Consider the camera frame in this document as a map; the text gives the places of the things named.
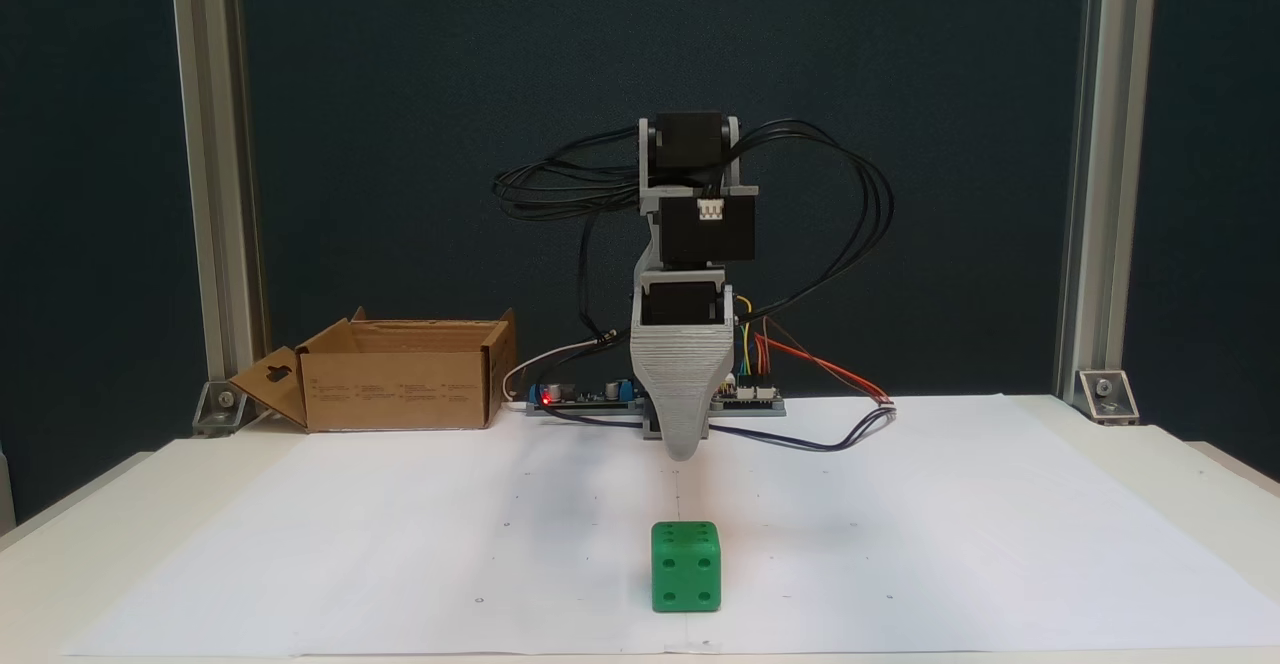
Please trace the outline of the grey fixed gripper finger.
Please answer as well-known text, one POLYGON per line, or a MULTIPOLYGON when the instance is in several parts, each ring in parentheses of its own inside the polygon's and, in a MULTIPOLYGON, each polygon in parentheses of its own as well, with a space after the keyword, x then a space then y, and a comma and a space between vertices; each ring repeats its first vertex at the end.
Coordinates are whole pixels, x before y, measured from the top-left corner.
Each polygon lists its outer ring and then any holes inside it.
POLYGON ((675 462, 692 458, 710 400, 733 363, 732 330, 634 330, 634 374, 646 391, 646 423, 675 462))

